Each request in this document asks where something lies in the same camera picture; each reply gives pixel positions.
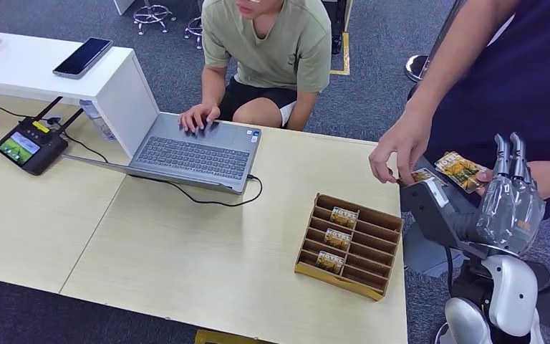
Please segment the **seated person's right hand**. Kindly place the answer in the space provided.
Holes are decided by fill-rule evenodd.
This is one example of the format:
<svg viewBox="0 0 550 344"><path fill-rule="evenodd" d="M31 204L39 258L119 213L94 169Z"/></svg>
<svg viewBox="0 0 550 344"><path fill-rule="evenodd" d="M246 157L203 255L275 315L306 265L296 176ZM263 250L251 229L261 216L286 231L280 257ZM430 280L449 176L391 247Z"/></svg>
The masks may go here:
<svg viewBox="0 0 550 344"><path fill-rule="evenodd" d="M217 105L197 104L181 113L178 122L185 132L197 133L220 116Z"/></svg>

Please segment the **standing person's left hand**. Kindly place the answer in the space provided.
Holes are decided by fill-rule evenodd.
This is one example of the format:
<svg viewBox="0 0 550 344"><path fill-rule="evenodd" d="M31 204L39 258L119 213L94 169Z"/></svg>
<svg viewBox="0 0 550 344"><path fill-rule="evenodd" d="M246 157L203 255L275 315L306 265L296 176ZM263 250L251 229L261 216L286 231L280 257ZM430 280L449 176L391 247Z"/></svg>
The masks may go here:
<svg viewBox="0 0 550 344"><path fill-rule="evenodd" d="M478 181L482 183L482 185L476 189L476 193L479 196L482 196L486 192L486 189L488 188L488 184L493 178L493 171L491 169L480 171L477 173L476 178Z"/></svg>

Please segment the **standing person's right hand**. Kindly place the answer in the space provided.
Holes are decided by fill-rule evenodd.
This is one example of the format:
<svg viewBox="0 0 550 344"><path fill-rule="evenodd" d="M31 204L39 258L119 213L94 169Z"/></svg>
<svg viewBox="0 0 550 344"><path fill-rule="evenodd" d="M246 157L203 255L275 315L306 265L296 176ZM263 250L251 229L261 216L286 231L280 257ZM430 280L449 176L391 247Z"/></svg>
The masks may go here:
<svg viewBox="0 0 550 344"><path fill-rule="evenodd" d="M414 183L412 172L428 146L432 122L432 113L404 111L368 157L378 181L395 183L401 179L407 185Z"/></svg>

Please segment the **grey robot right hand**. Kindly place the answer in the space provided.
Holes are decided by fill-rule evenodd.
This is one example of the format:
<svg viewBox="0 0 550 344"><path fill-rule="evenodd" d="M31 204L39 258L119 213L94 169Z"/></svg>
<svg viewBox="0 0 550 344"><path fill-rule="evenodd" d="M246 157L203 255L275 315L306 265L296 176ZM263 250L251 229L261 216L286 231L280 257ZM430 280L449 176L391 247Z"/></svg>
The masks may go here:
<svg viewBox="0 0 550 344"><path fill-rule="evenodd" d="M526 160L526 144L513 132L495 135L496 163L480 206L446 217L460 242L523 254L533 243L546 208Z"/></svg>

